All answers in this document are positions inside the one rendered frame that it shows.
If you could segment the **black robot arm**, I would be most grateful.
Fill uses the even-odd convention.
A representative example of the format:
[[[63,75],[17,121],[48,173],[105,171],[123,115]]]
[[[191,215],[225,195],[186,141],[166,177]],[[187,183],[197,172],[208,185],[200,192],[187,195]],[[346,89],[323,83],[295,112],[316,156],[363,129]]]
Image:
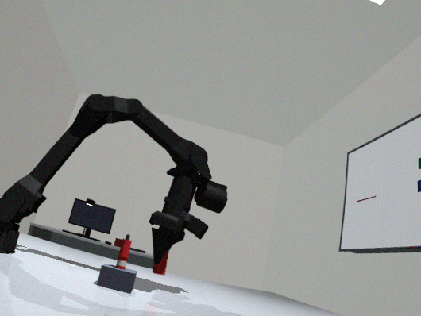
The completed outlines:
[[[20,234],[20,225],[16,223],[37,212],[39,205],[47,199],[43,196],[45,186],[82,141],[105,124],[119,121],[136,124],[160,144],[177,165],[166,172],[174,177],[168,194],[191,202],[194,197],[197,206],[222,212],[228,200],[227,186],[210,180],[212,177],[204,148],[178,136],[138,99],[93,94],[85,100],[70,128],[37,166],[0,198],[0,253],[15,253]],[[181,230],[186,228],[200,240],[208,230],[208,225],[189,214],[187,207],[182,210],[180,221],[184,227]]]

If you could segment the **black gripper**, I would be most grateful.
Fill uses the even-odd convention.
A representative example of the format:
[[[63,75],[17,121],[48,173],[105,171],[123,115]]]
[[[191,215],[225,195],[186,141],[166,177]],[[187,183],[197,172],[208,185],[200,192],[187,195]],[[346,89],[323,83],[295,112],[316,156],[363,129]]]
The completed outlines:
[[[191,201],[178,195],[169,194],[165,196],[165,204],[162,212],[152,214],[149,223],[158,225],[160,228],[152,228],[153,235],[153,260],[159,264],[163,255],[170,250],[172,245],[183,241],[185,231],[180,221],[180,214],[183,209],[190,210]]]

